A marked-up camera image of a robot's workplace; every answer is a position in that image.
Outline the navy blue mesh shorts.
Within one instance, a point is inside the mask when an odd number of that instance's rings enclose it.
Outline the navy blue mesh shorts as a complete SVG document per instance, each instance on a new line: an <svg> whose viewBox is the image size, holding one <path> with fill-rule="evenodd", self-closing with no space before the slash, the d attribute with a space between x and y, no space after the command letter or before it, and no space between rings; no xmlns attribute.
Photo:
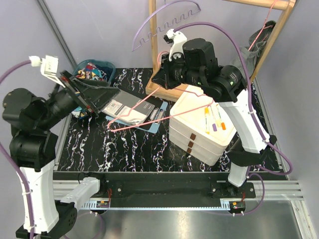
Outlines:
<svg viewBox="0 0 319 239"><path fill-rule="evenodd" d="M98 65L97 67L98 67L98 69L99 69L101 72L103 72L103 74L106 74L106 75L108 75L108 76L110 76L110 75L112 74L112 72L113 72L113 68L112 68L112 67L100 66L100 65Z"/></svg>

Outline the colourful comic print shorts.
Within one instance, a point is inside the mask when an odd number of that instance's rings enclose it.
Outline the colourful comic print shorts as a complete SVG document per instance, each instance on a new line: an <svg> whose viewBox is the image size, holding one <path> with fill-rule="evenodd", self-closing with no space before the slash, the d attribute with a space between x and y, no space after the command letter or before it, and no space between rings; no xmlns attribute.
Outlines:
<svg viewBox="0 0 319 239"><path fill-rule="evenodd" d="M78 70L74 75L78 79L94 80L94 81L109 81L110 76L103 74L98 67L98 65L88 62L85 67Z"/></svg>

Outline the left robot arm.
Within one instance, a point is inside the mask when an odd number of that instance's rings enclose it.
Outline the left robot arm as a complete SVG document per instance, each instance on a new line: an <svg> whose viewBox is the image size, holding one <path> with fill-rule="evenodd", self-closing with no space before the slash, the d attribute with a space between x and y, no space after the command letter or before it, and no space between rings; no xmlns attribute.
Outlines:
<svg viewBox="0 0 319 239"><path fill-rule="evenodd" d="M22 184L24 224L19 239L58 239L75 225L78 211L90 197L103 197L108 183L100 173L87 173L75 189L60 200L54 198L53 171L57 135L51 129L81 107L99 114L119 93L105 81L78 79L67 71L58 78L62 90L46 100L24 88L9 92L3 119L11 126L12 140L6 156L17 169Z"/></svg>

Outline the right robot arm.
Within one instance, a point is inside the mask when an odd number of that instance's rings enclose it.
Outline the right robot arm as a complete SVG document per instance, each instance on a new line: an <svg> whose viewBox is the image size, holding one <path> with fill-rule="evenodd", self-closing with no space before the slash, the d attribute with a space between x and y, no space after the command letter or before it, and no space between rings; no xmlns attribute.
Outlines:
<svg viewBox="0 0 319 239"><path fill-rule="evenodd" d="M265 130L259 132L259 120L253 121L255 113L249 110L248 88L240 70L233 65L219 66L211 42L203 38L173 40L170 52L162 55L161 65L152 82L171 90L181 84L200 87L224 109L239 134L228 157L231 161L226 191L231 197L244 192L249 166L261 164L271 152L269 143L277 138Z"/></svg>

